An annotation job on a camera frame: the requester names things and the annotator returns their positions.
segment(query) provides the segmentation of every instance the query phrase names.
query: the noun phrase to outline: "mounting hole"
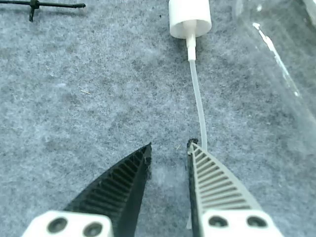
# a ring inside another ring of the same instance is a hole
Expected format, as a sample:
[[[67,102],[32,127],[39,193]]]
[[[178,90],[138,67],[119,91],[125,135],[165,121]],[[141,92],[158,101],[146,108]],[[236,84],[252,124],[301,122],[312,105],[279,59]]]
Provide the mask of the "mounting hole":
[[[83,234],[87,237],[98,236],[102,231],[102,225],[98,222],[93,222],[84,228]]]
[[[267,222],[264,219],[257,216],[250,216],[247,219],[247,223],[248,225],[253,226],[253,227],[266,227],[267,226]]]
[[[67,220],[65,218],[57,218],[49,223],[47,229],[51,233],[58,233],[62,231],[66,225]]]
[[[226,219],[220,217],[220,216],[213,216],[208,220],[208,223],[210,226],[214,227],[226,227],[228,226],[228,222]]]

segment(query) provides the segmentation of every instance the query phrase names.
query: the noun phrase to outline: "black plastic part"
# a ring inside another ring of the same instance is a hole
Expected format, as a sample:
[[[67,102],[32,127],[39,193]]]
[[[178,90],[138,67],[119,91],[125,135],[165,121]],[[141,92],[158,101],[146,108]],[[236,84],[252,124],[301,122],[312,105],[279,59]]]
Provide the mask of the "black plastic part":
[[[188,141],[188,147],[192,142],[197,142],[197,139],[190,139]],[[191,203],[191,216],[192,216],[192,231],[194,237],[200,237],[199,221],[198,221],[198,209],[196,198],[196,184],[194,180],[193,159],[192,155],[188,155],[188,172],[189,172],[189,190],[190,190],[190,203]]]
[[[54,6],[54,7],[67,7],[67,8],[83,8],[83,7],[85,7],[84,3],[62,4],[62,3],[51,3],[51,2],[39,2],[38,0],[30,0],[30,1],[0,0],[0,3],[29,5],[31,7],[29,20],[31,22],[33,22],[33,17],[34,17],[35,10],[39,9],[40,6]]]
[[[112,166],[85,190],[65,211],[108,216],[115,237],[133,237],[145,184],[150,177],[151,144]]]

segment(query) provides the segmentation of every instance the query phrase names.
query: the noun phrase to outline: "small debris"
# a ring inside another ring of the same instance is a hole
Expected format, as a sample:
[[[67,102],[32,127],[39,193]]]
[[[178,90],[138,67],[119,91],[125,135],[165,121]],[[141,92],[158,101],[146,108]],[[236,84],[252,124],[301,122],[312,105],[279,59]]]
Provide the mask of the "small debris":
[[[88,94],[88,95],[91,95],[90,92],[87,92],[87,91],[85,91],[85,90],[80,90],[80,91],[83,92],[83,93],[86,93],[86,94]]]

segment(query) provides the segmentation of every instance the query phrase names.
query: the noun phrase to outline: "clear plastic tube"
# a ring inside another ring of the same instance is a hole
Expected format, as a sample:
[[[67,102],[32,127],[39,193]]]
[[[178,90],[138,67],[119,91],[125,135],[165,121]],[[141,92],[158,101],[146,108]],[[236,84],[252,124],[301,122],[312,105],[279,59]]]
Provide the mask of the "clear plastic tube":
[[[197,75],[196,62],[194,60],[190,60],[189,63],[190,63],[190,70],[191,70],[194,95],[196,97],[196,102],[197,102],[197,113],[198,113],[199,126],[200,126],[200,130],[201,130],[202,148],[203,148],[203,150],[207,151],[206,125],[205,125],[205,117],[204,117],[202,98],[201,98],[201,94],[199,91],[199,85],[198,85],[198,75]]]

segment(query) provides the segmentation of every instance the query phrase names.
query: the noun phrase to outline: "white nozzle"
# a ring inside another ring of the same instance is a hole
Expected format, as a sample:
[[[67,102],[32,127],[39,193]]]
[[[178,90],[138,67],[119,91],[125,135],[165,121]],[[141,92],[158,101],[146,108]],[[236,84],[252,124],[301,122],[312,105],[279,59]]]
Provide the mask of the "white nozzle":
[[[189,61],[196,59],[196,37],[212,28],[209,0],[170,0],[170,33],[186,39]]]
[[[183,22],[183,28],[187,33],[187,48],[188,48],[188,60],[196,60],[196,28],[197,28],[197,21],[196,20],[189,20]]]

